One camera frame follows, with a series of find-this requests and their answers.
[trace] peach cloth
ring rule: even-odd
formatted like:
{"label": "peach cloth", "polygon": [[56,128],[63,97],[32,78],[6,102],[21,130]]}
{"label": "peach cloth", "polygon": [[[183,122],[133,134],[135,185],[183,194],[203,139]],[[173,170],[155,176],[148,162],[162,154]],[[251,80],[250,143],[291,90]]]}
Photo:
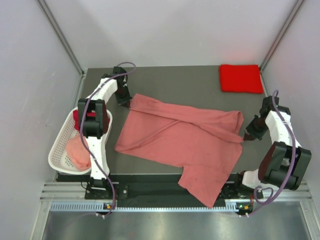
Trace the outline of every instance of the peach cloth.
{"label": "peach cloth", "polygon": [[212,208],[242,153],[240,111],[198,109],[136,94],[117,152],[183,167],[179,185]]}
{"label": "peach cloth", "polygon": [[[85,145],[88,147],[86,138],[83,137]],[[65,146],[66,154],[72,164],[79,170],[84,171],[91,167],[90,153],[85,149],[81,142],[80,134],[69,139]]]}

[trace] white backdrop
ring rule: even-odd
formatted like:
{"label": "white backdrop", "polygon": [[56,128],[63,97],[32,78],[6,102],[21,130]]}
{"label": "white backdrop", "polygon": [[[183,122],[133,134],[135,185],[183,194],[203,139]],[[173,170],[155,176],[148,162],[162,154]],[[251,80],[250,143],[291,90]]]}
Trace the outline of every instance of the white backdrop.
{"label": "white backdrop", "polygon": [[312,159],[305,179],[320,213],[320,1],[305,1],[263,72],[280,105],[290,108],[294,133]]}
{"label": "white backdrop", "polygon": [[46,0],[81,66],[261,64],[295,0]]}
{"label": "white backdrop", "polygon": [[80,76],[35,0],[0,8],[0,239],[29,239]]}

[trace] white laundry basket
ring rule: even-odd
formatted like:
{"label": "white laundry basket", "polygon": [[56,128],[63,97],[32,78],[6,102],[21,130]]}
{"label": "white laundry basket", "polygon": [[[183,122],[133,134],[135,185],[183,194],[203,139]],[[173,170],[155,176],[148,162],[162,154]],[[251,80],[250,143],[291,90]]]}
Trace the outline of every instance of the white laundry basket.
{"label": "white laundry basket", "polygon": [[[73,117],[73,112],[74,110],[77,110],[77,109],[78,108],[76,107],[69,113],[58,136],[54,141],[54,144],[48,156],[49,165],[54,170],[57,170],[59,172],[66,173],[66,174],[72,174],[72,175],[82,175],[91,171],[91,167],[84,171],[78,170],[71,162],[66,151],[67,141],[79,134],[79,132],[75,129],[76,122]],[[107,132],[107,136],[109,136],[109,133],[111,130],[111,123],[112,123],[112,114],[108,110],[107,110],[107,114],[108,114],[108,117],[110,118],[108,132]]]}

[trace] robotic arm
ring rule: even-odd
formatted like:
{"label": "robotic arm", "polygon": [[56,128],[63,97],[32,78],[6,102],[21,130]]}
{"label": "robotic arm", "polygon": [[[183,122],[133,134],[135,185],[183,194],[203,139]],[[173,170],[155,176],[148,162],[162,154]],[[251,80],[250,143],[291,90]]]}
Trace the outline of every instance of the robotic arm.
{"label": "robotic arm", "polygon": [[[283,122],[278,116],[273,103],[272,96],[263,99],[260,116],[255,115],[254,119],[245,129],[244,140],[261,140],[269,129],[272,146],[262,160],[259,168],[254,171],[245,171],[242,184],[251,189],[257,186],[272,187],[277,189],[283,183],[291,162],[293,139],[290,136],[285,124],[292,130],[290,123],[291,113],[289,108],[279,106],[279,98],[275,97],[275,103],[283,116]],[[295,139],[296,154],[291,175],[285,185],[285,189],[296,190],[307,170],[311,160],[311,152],[301,147]]]}
{"label": "robotic arm", "polygon": [[[122,67],[115,66],[111,74],[104,74],[100,80],[100,84],[93,92],[99,91],[92,97],[86,112],[85,106],[89,97],[78,101],[78,119],[82,119],[83,115],[85,115],[82,129],[83,136],[86,138],[88,147],[95,156],[99,166],[107,175],[109,175],[110,170],[106,160],[105,145],[111,131],[113,119],[112,114],[107,110],[106,103],[113,93],[115,93],[118,104],[124,107],[129,108],[130,100],[132,99],[127,86],[127,75],[108,79],[125,73],[126,71]],[[107,185],[106,177],[98,168],[93,156],[90,156],[90,160],[91,188],[105,190]]]}

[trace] red fabric square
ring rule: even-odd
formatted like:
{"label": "red fabric square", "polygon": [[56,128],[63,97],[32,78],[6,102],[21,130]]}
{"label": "red fabric square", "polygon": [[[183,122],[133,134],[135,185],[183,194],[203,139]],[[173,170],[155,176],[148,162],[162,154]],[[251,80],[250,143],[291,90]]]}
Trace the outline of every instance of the red fabric square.
{"label": "red fabric square", "polygon": [[222,92],[262,94],[258,65],[228,65],[219,68]]}

